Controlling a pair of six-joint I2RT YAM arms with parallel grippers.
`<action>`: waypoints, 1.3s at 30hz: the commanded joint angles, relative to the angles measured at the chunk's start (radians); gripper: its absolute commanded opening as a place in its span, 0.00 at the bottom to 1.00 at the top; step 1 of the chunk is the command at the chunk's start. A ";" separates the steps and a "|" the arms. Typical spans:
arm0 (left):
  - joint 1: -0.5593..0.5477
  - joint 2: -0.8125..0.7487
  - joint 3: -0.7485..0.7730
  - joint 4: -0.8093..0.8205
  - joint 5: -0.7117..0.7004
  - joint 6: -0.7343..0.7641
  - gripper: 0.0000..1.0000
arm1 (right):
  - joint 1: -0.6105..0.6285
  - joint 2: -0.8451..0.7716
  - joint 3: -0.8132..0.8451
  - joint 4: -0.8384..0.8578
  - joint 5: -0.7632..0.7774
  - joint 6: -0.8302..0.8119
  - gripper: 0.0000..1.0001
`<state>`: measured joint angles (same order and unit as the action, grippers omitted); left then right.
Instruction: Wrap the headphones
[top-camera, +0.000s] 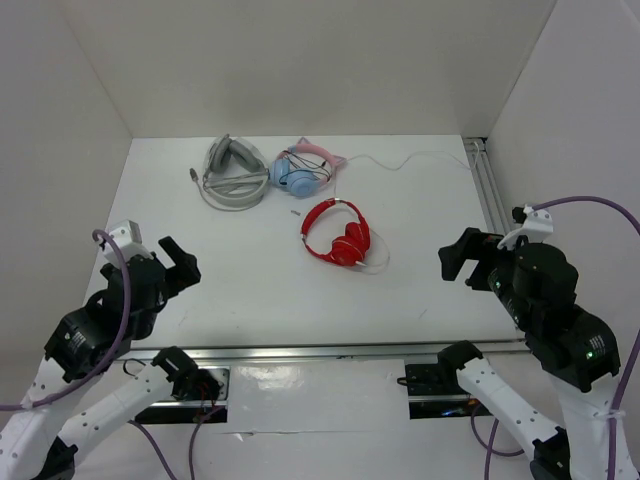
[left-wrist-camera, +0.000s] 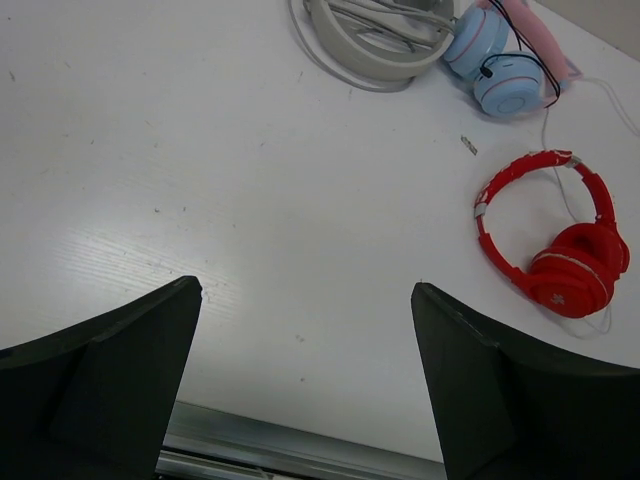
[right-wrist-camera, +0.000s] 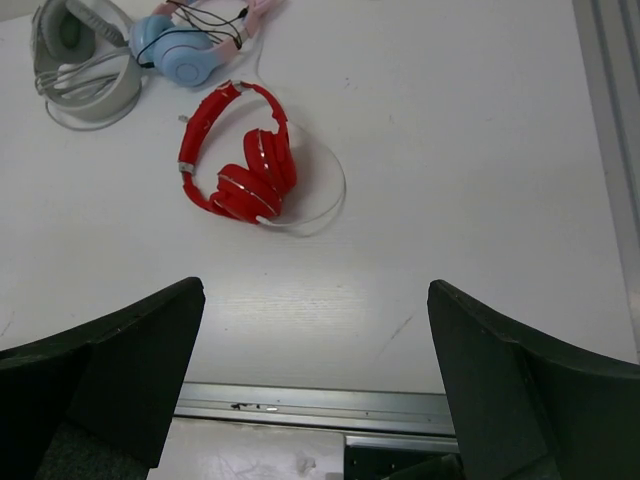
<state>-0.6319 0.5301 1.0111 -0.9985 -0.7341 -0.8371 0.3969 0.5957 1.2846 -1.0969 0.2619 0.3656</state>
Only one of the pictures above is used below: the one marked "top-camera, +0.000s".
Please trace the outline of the red headphones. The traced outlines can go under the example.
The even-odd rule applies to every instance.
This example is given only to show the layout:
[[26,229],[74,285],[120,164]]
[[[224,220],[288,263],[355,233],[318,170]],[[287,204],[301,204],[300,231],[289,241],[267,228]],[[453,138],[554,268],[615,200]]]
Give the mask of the red headphones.
[[[346,224],[344,234],[332,241],[328,253],[318,253],[307,244],[308,234],[320,216],[337,205],[348,207],[356,215],[357,220]],[[371,247],[371,230],[361,211],[352,202],[338,198],[324,200],[308,212],[301,225],[300,237],[303,246],[313,257],[345,268],[363,266]]]

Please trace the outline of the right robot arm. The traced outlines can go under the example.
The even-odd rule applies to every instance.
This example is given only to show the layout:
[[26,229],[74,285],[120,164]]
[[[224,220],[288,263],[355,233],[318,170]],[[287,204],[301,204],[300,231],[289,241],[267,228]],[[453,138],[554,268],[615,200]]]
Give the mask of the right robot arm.
[[578,272],[554,246],[466,229],[439,249],[441,275],[453,281],[468,260],[477,265],[466,284],[493,293],[552,381],[562,424],[542,415],[491,366],[469,341],[438,355],[436,379],[448,392],[476,398],[517,441],[536,479],[636,479],[616,391],[621,361],[613,331],[580,307]]

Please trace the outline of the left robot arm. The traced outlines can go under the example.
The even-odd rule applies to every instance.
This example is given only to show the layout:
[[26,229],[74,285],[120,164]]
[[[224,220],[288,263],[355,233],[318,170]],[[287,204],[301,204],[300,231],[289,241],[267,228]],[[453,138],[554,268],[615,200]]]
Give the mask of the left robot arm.
[[107,286],[61,319],[21,402],[2,406],[11,415],[1,432],[4,479],[72,478],[93,449],[161,400],[198,398],[198,425],[219,410],[220,383],[176,346],[161,349],[92,407],[76,409],[132,342],[152,333],[168,301],[201,280],[196,257],[171,237],[159,242],[171,267],[125,228],[92,237],[107,261],[100,270]]

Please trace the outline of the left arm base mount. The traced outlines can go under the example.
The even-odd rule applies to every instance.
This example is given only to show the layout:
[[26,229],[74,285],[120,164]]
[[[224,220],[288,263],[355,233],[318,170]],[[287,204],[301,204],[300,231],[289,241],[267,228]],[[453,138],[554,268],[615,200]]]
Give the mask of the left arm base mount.
[[205,424],[226,423],[230,380],[229,367],[205,366],[187,393],[153,403],[134,420],[142,425],[195,425],[205,417]]

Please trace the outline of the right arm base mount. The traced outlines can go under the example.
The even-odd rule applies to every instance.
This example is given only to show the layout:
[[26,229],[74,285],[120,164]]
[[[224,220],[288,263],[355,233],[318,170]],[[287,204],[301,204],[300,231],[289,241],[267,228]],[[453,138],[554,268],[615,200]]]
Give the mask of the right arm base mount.
[[396,382],[406,389],[411,420],[489,415],[476,398],[447,383],[437,364],[407,364]]

